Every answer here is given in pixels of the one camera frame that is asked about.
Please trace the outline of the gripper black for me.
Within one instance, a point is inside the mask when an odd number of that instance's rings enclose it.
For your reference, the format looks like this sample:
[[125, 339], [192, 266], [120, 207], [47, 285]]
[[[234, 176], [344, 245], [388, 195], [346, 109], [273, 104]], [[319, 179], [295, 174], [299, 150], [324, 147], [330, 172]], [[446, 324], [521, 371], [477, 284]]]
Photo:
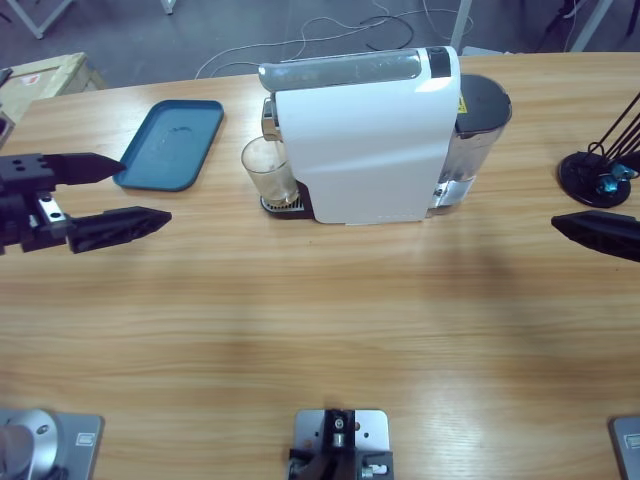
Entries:
[[67, 232], [67, 217], [52, 195], [56, 185], [97, 183], [124, 170], [121, 162], [96, 153], [2, 156], [1, 254], [12, 245], [27, 253], [66, 242], [79, 254], [160, 230], [172, 219], [170, 212], [135, 206], [72, 218]]

